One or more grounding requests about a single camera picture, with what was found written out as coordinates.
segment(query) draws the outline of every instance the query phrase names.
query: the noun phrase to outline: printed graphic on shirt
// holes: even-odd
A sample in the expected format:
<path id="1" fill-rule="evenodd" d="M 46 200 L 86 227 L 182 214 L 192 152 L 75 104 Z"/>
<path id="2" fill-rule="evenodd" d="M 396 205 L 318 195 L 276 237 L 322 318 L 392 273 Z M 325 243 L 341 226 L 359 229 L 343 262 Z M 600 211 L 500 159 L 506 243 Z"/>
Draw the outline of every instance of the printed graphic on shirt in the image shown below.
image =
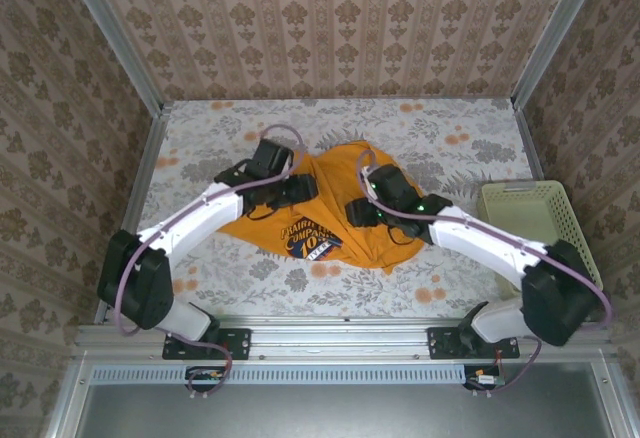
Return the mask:
<path id="1" fill-rule="evenodd" d="M 291 256 L 305 260 L 322 260 L 333 248 L 342 246 L 340 238 L 308 218 L 283 228 L 280 239 Z"/>

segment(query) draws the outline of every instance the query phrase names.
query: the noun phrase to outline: light green basket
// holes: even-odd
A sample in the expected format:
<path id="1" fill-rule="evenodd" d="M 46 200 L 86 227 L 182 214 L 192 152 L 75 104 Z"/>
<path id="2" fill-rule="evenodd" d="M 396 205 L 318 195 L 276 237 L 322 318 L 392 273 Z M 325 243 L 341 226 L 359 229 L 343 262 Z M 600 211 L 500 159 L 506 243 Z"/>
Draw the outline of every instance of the light green basket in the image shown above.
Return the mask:
<path id="1" fill-rule="evenodd" d="M 602 289 L 600 273 L 561 183 L 492 183 L 482 187 L 478 198 L 478 217 L 482 221 L 548 245 L 558 239 L 571 243 L 580 252 L 594 283 Z M 520 293 L 502 276 L 496 275 L 496 281 L 503 299 Z"/>

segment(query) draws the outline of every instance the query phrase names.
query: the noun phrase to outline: wall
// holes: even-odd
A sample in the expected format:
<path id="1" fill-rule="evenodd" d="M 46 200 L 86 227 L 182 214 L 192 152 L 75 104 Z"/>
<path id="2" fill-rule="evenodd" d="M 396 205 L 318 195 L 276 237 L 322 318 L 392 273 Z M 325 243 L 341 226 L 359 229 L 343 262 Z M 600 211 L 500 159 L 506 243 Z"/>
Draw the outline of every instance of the wall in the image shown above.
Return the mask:
<path id="1" fill-rule="evenodd" d="M 640 393 L 640 0 L 587 0 L 531 100 L 545 176 L 564 183 L 618 313 Z"/>
<path id="2" fill-rule="evenodd" d="M 0 436 L 55 404 L 149 121 L 81 0 L 0 0 Z"/>
<path id="3" fill-rule="evenodd" d="M 509 96 L 558 0 L 108 0 L 165 100 Z"/>

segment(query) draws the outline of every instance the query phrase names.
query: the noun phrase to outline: floral tablecloth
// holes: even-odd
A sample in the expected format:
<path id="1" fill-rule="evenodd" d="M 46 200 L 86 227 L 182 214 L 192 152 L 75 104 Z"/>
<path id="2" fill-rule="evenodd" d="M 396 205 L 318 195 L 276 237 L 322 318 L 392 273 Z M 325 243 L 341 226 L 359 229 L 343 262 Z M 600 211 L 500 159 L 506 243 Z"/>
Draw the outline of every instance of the floral tablecloth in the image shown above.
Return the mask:
<path id="1" fill-rule="evenodd" d="M 140 229 L 199 195 L 221 170 L 250 157 L 266 126 L 287 123 L 320 154 L 366 139 L 425 192 L 476 213 L 487 181 L 531 179 L 506 99 L 185 101 L 171 111 Z M 287 132 L 270 137 L 288 146 Z M 424 246 L 391 275 L 335 261 L 265 252 L 214 233 L 174 270 L 182 300 L 215 314 L 461 317 L 499 296 L 494 274 L 457 253 Z"/>

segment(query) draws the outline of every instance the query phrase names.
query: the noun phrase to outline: yellow t-shirt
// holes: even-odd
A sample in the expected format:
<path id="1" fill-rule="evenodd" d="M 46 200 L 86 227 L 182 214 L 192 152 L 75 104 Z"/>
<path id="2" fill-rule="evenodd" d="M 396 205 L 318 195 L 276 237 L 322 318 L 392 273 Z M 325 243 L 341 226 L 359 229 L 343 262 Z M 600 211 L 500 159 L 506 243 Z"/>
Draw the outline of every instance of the yellow t-shirt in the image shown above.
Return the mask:
<path id="1" fill-rule="evenodd" d="M 315 177 L 316 198 L 281 208 L 263 220 L 253 221 L 244 216 L 220 231 L 283 256 L 340 260 L 391 272 L 395 265 L 418 253 L 424 242 L 417 239 L 410 242 L 402 232 L 394 230 L 393 238 L 402 243 L 398 245 L 389 236 L 386 225 L 355 228 L 349 224 L 345 206 L 363 196 L 356 178 L 356 161 L 364 150 L 372 150 L 380 165 L 396 164 L 389 155 L 365 141 L 336 146 L 317 157 L 305 154 L 295 173 Z M 252 216 L 269 212 L 267 207 L 260 206 Z"/>

